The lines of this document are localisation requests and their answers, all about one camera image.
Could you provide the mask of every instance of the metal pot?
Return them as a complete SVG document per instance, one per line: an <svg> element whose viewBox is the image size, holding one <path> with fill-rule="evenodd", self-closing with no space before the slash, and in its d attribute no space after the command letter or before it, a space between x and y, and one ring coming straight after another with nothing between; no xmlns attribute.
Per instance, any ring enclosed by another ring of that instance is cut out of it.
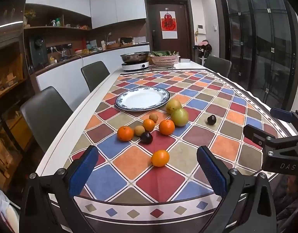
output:
<svg viewBox="0 0 298 233"><path fill-rule="evenodd" d="M121 55L121 58L123 62L126 64L134 64L134 63L146 62L148 55L149 55L148 51L142 51L142 52L135 52L130 54L123 54Z"/></svg>

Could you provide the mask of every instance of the coffee machine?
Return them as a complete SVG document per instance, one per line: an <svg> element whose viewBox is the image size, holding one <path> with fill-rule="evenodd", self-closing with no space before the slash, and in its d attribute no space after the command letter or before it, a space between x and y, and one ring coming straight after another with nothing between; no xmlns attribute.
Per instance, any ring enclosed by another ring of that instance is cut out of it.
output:
<svg viewBox="0 0 298 233"><path fill-rule="evenodd" d="M30 55L33 67L44 67L48 61L46 43L43 37L35 36L29 38Z"/></svg>

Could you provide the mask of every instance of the chair backrest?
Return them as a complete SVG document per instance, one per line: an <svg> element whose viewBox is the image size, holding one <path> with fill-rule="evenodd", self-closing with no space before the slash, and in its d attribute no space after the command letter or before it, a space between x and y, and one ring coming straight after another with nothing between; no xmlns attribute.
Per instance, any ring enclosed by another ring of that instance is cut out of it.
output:
<svg viewBox="0 0 298 233"><path fill-rule="evenodd" d="M102 61L97 61L81 68L85 81L92 92L110 74Z"/></svg>
<svg viewBox="0 0 298 233"><path fill-rule="evenodd" d="M205 62L204 67L221 74L222 76L228 78L231 70L232 63L229 60L221 59L214 56L209 56Z"/></svg>
<svg viewBox="0 0 298 233"><path fill-rule="evenodd" d="M52 86L30 98L20 111L44 152L73 113Z"/></svg>

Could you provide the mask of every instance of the power cord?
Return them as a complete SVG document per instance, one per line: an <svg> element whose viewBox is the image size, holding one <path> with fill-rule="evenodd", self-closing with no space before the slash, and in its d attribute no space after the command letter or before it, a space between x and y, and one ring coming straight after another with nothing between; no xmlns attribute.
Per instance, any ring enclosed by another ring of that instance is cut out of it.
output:
<svg viewBox="0 0 298 233"><path fill-rule="evenodd" d="M60 51L58 51L57 49L56 49L56 46L54 46L53 48L51 47L51 51L52 50L56 50L58 53L60 53L61 55L63 55ZM82 56L80 56L80 55L78 55L78 54L74 54L74 55L65 55L65 56L67 56L67 57L72 57L72 56L79 56L81 59L82 59L82 67L83 67L83 65L84 65L84 63L83 63L83 57Z"/></svg>

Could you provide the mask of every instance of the white plate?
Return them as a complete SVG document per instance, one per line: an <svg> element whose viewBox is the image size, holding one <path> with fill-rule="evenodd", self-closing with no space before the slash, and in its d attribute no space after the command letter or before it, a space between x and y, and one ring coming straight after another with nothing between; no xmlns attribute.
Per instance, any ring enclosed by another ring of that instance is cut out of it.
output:
<svg viewBox="0 0 298 233"><path fill-rule="evenodd" d="M123 110L143 111L162 106L169 98L170 93L165 89L140 86L120 94L115 104Z"/></svg>

